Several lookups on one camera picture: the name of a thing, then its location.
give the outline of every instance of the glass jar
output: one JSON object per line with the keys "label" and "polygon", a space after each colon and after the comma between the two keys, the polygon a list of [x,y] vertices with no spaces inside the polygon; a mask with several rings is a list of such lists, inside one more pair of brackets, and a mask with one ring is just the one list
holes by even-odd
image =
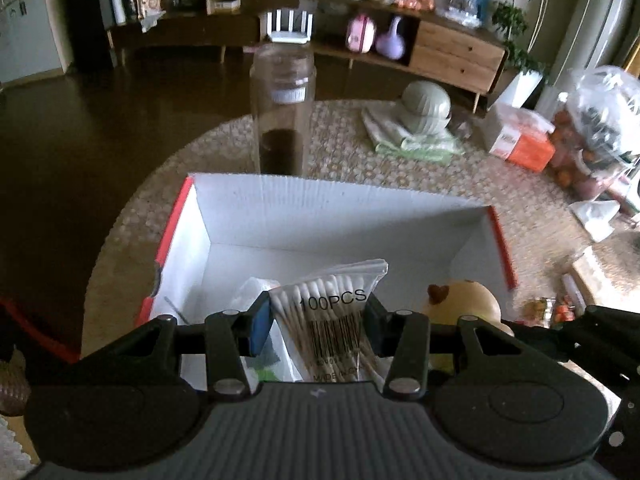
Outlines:
{"label": "glass jar", "polygon": [[303,176],[316,94],[312,50],[295,44],[263,45],[254,55],[250,76],[258,173]]}

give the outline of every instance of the cardboard box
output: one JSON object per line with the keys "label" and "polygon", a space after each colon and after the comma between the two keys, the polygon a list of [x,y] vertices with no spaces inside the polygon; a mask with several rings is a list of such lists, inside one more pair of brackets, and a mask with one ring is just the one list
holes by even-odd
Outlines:
{"label": "cardboard box", "polygon": [[504,103],[494,104],[482,122],[489,153],[537,173],[556,152],[547,135],[554,128],[541,115]]}
{"label": "cardboard box", "polygon": [[207,0],[207,14],[229,14],[240,10],[241,0]]}
{"label": "cardboard box", "polygon": [[[516,277],[490,206],[343,182],[196,173],[175,202],[156,256],[157,286],[138,322],[177,310],[200,323],[251,276],[285,285],[373,258],[388,262],[375,294],[391,311],[420,311],[431,283],[475,280],[515,318]],[[206,389],[204,356],[185,356],[180,373]]]}

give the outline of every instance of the orange box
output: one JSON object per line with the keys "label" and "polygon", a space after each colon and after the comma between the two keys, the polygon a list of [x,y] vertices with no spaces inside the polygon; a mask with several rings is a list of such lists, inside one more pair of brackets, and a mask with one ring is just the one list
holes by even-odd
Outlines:
{"label": "orange box", "polygon": [[494,104],[482,123],[484,145],[489,153],[539,173],[554,156],[548,138],[552,123],[526,108]]}

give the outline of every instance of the cotton swab pack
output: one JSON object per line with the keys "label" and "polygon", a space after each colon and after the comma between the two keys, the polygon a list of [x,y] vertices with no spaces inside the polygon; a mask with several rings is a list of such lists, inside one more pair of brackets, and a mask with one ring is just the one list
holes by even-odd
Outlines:
{"label": "cotton swab pack", "polygon": [[385,260],[324,269],[269,291],[287,351],[303,381],[380,380],[361,314],[386,274]]}

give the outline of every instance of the wooden drawer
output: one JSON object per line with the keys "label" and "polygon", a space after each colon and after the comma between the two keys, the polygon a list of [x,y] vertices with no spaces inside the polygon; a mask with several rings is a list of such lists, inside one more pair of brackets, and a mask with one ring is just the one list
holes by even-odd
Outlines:
{"label": "wooden drawer", "polygon": [[487,94],[497,69],[416,44],[409,68],[420,74],[479,94]]}
{"label": "wooden drawer", "polygon": [[420,22],[415,44],[461,57],[494,72],[500,67],[504,55],[504,49],[497,45],[429,22]]}

